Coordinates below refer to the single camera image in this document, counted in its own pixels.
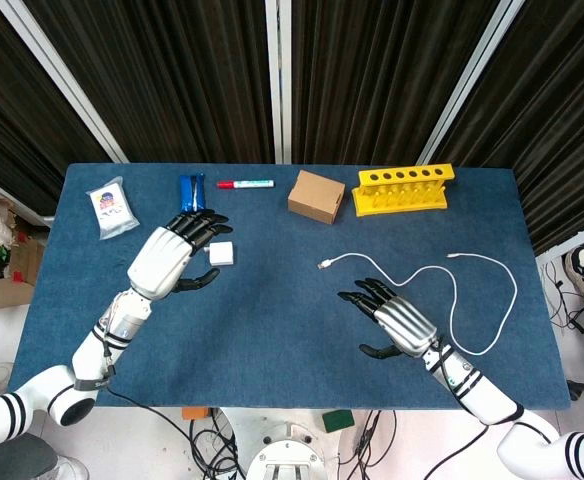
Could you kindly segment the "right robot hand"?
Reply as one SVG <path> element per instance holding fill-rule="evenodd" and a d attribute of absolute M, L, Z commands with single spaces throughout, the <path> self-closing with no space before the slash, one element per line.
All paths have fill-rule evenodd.
<path fill-rule="evenodd" d="M 391 339 L 384 348 L 360 344 L 363 354 L 385 360 L 403 354 L 422 358 L 428 351 L 441 351 L 437 328 L 414 305 L 378 279 L 365 278 L 355 284 L 363 292 L 339 292 L 338 296 L 355 305 Z"/>

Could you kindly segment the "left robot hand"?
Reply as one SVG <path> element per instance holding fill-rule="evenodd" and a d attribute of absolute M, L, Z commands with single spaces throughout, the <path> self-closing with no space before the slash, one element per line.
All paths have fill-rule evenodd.
<path fill-rule="evenodd" d="M 147 239 L 127 275 L 131 288 L 150 301 L 170 293 L 199 290 L 219 275 L 212 268 L 197 278 L 182 278 L 191 258 L 215 236 L 233 231 L 228 218 L 211 209 L 182 212 L 165 226 L 158 227 Z"/>

